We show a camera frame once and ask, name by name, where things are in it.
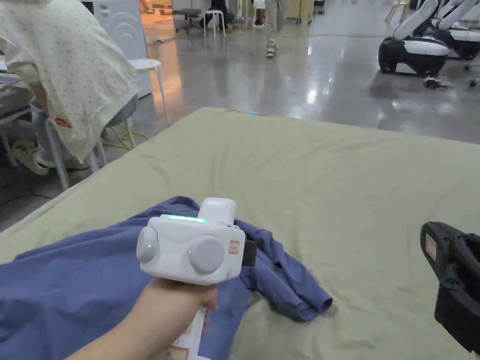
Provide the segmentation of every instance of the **office chair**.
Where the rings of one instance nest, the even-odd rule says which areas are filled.
[[[202,10],[200,9],[181,9],[181,10],[174,10],[172,12],[172,15],[183,15],[185,16],[185,21],[188,20],[188,22],[181,26],[181,27],[176,27],[175,31],[178,32],[180,29],[185,29],[185,32],[187,35],[190,32],[190,29],[199,29],[203,30],[198,22],[193,22],[193,18],[198,18],[198,16],[202,13]]]

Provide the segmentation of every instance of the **mattress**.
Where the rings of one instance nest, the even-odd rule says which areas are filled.
[[[470,359],[433,318],[420,227],[480,232],[480,147],[203,108],[0,234],[0,261],[174,195],[227,197],[332,295],[310,323],[253,295],[231,359]]]

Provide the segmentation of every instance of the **concrete floor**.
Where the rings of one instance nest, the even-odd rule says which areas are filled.
[[[264,30],[236,30],[225,39],[192,31],[164,44],[148,41],[150,57],[162,61],[171,119],[214,106],[480,144],[480,90],[468,89],[468,79],[480,77],[480,68],[466,73],[462,64],[448,63],[441,75],[455,87],[447,91],[428,90],[420,78],[381,74],[378,46],[398,25],[396,19],[392,27],[383,22],[391,1],[326,3],[325,15],[310,26],[285,26],[274,59],[265,58]],[[152,80],[154,94],[140,101],[134,126],[148,136],[167,126],[158,84]],[[110,161],[124,152],[107,148]],[[41,178],[0,161],[2,230],[61,189],[55,171]],[[87,170],[74,172],[71,182],[88,175]]]

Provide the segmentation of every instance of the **green led strip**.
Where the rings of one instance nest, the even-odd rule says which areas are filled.
[[[172,220],[187,220],[187,221],[196,221],[197,223],[206,223],[207,220],[199,219],[197,217],[188,217],[188,216],[177,216],[177,215],[168,215],[167,218]]]

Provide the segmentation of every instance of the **yellow cable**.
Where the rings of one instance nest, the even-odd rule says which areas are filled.
[[[130,146],[128,146],[126,143],[125,143],[125,140],[127,140],[129,137],[128,137],[128,132],[126,132],[125,134],[122,134],[120,135],[119,132],[117,131],[117,129],[115,128],[112,128],[113,131],[115,131],[115,134],[117,134],[118,136],[118,139],[120,140],[120,142],[123,144],[123,146],[121,145],[114,145],[114,144],[104,144],[105,146],[113,146],[113,147],[118,147],[120,149],[125,149],[125,150],[133,150],[133,148],[131,148]],[[135,137],[136,135],[140,135],[140,136],[143,136],[145,139],[149,140],[148,136],[146,136],[145,134],[141,133],[141,132],[138,132],[138,131],[135,131],[132,129],[132,135],[133,137]]]

